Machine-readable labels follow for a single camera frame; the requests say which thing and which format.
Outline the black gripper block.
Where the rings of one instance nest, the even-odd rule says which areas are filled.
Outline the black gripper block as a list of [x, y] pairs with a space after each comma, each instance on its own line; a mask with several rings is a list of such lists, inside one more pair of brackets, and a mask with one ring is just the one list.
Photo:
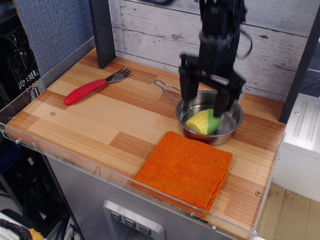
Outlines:
[[[239, 99], [246, 82], [234, 70], [239, 37], [231, 40], [220, 39], [215, 42], [200, 41], [199, 55], [180, 55], [179, 82], [181, 96], [188, 102], [197, 96], [199, 82], [217, 89], [214, 103], [214, 117], [220, 118], [228, 111], [235, 99]], [[211, 76], [227, 79], [228, 85], [211, 80]]]

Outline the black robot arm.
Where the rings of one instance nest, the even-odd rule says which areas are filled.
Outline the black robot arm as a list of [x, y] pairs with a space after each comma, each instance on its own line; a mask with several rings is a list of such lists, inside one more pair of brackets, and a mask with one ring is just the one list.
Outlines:
[[235, 72], [234, 63], [247, 10], [242, 0], [201, 0], [199, 8], [199, 54], [180, 55], [181, 96], [185, 102], [193, 100], [199, 83], [215, 88], [214, 116], [219, 118], [240, 97], [246, 82]]

